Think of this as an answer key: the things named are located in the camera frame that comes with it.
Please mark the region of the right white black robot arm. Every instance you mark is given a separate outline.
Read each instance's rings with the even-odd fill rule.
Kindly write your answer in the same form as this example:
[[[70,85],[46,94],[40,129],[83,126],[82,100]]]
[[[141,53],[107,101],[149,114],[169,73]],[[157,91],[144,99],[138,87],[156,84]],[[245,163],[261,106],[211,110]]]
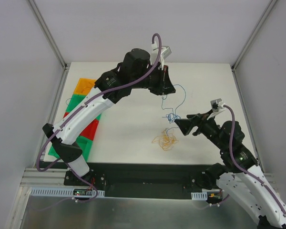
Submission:
[[[245,137],[239,123],[218,125],[212,112],[189,114],[175,119],[183,135],[204,135],[220,150],[222,164],[211,165],[196,184],[203,189],[220,188],[233,198],[252,218],[259,229],[286,229],[286,204],[266,179],[253,154],[243,145]]]

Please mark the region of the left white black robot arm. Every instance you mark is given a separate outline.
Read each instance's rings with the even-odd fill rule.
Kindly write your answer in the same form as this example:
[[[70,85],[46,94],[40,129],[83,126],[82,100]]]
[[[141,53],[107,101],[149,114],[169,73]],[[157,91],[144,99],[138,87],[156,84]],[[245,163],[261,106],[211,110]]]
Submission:
[[[76,138],[97,116],[129,96],[132,89],[148,89],[154,95],[175,93],[164,64],[172,52],[170,47],[153,47],[152,51],[135,48],[126,53],[122,62],[96,80],[94,88],[67,116],[55,125],[43,126],[55,152],[75,173],[74,179],[80,185],[90,183],[91,170]]]

